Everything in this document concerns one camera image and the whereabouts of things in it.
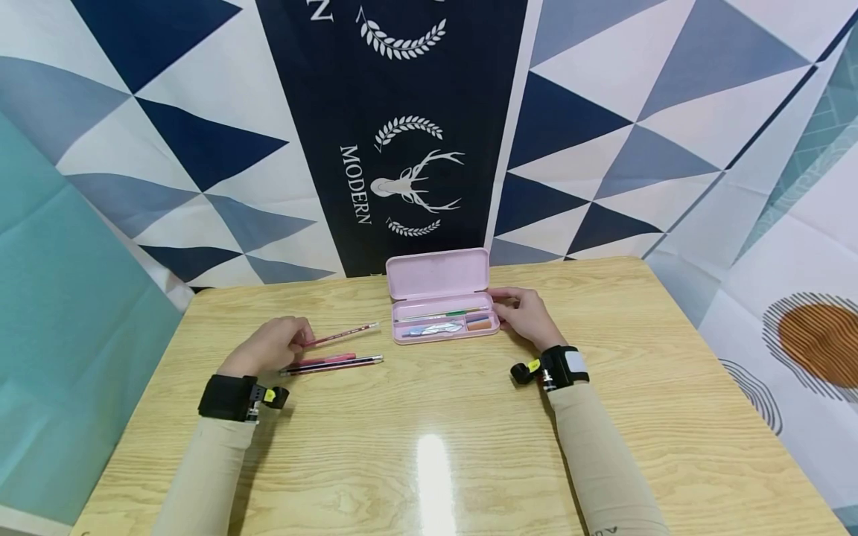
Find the blue triangle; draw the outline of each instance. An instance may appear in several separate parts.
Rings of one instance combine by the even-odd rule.
[[[258,250],[316,223],[248,207],[229,197],[206,194],[206,198],[226,222],[244,252]]]
[[[66,178],[130,238],[199,195],[111,173],[84,173]]]
[[[717,171],[718,168],[696,154],[636,124],[605,173],[595,198],[615,196],[671,178]]]
[[[185,283],[241,255],[236,251],[218,248],[165,248],[151,245],[140,247]]]
[[[174,106],[137,99],[170,149],[206,191],[256,164],[287,143],[197,117]]]
[[[543,0],[530,66],[664,0]]]
[[[247,256],[251,266],[256,270],[259,279],[266,285],[272,283],[291,283],[293,281],[315,281],[333,274],[328,270],[306,268],[288,262],[266,261],[254,256]]]
[[[631,124],[573,92],[528,73],[508,169]]]
[[[593,203],[587,209],[566,255],[647,232],[662,231],[645,221],[635,220],[631,216]]]
[[[548,262],[559,259],[562,255],[554,255],[543,250],[537,250],[526,245],[514,244],[495,238],[492,240],[492,253],[489,256],[491,266],[506,266],[508,264],[530,264],[531,262]]]
[[[494,234],[499,236],[587,203],[580,197],[507,172]]]
[[[809,62],[723,0],[697,2],[638,121]]]
[[[0,57],[0,112],[54,165],[83,133],[128,98],[67,70]]]
[[[72,0],[132,93],[230,20],[221,0]]]

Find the beige arm sleeve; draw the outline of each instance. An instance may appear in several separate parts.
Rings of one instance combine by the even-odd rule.
[[[592,536],[670,534],[641,474],[593,386],[579,383],[548,393],[560,446]]]
[[[225,536],[255,423],[200,418],[155,520],[153,536]]]

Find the wood grain pattern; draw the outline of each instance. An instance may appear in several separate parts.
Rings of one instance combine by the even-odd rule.
[[[492,268],[539,290],[587,360],[602,401],[674,534],[845,534],[647,266],[614,258]],[[272,316],[317,334],[382,320],[320,348],[382,364],[290,378],[245,461],[232,534],[583,534],[535,385],[507,333],[397,346],[384,277],[197,295],[73,531],[148,534],[223,358]]]

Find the pink pencil case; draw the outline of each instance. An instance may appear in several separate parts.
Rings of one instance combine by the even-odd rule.
[[[498,316],[492,310],[492,297],[485,292],[488,251],[484,248],[391,257],[387,261],[387,284],[390,296],[396,300],[391,321],[397,344],[479,337],[495,334],[500,328]],[[408,320],[471,309],[477,310],[430,320]],[[461,324],[461,328],[414,335],[447,323]]]

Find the triangle pattern backdrop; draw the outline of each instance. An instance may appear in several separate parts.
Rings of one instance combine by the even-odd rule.
[[[735,4],[545,0],[493,263],[643,256],[712,190],[807,78],[798,50],[819,40],[776,36]]]
[[[0,112],[105,218],[196,286],[342,276],[253,2],[62,2],[0,21],[28,39],[0,38]]]

